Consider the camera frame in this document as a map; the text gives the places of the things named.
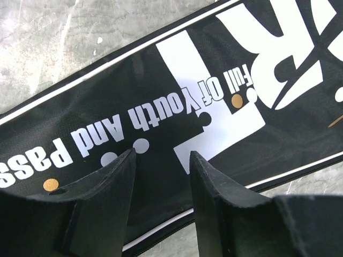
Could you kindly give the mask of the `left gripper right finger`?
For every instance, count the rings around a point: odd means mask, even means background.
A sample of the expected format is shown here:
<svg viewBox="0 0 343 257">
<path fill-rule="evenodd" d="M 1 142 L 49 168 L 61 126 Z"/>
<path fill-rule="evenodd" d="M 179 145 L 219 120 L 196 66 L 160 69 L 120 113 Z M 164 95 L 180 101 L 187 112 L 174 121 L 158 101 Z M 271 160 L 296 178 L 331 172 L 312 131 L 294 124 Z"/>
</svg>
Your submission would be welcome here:
<svg viewBox="0 0 343 257">
<path fill-rule="evenodd" d="M 342 197 L 253 192 L 190 155 L 200 256 L 342 256 Z"/>
</svg>

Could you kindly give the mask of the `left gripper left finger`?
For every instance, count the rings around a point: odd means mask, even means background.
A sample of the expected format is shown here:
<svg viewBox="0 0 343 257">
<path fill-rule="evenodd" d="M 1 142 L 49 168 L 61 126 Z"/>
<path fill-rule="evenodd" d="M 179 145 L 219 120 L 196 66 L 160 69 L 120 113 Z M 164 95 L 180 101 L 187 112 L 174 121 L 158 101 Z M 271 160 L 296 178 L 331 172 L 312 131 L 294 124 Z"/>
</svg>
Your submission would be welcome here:
<svg viewBox="0 0 343 257">
<path fill-rule="evenodd" d="M 129 149 L 51 193 L 1 191 L 1 256 L 121 256 L 135 172 Z"/>
</svg>

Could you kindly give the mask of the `black racket bag SPORT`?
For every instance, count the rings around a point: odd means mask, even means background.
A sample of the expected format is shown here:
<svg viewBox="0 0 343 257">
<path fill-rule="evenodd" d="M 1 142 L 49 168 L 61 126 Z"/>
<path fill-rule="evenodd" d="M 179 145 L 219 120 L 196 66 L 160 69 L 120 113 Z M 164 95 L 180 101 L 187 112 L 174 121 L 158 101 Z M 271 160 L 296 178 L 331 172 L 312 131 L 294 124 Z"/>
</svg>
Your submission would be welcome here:
<svg viewBox="0 0 343 257">
<path fill-rule="evenodd" d="M 190 155 L 261 191 L 342 160 L 342 1 L 219 1 L 1 116 L 1 191 L 51 193 L 129 149 L 121 256 L 193 220 Z"/>
</svg>

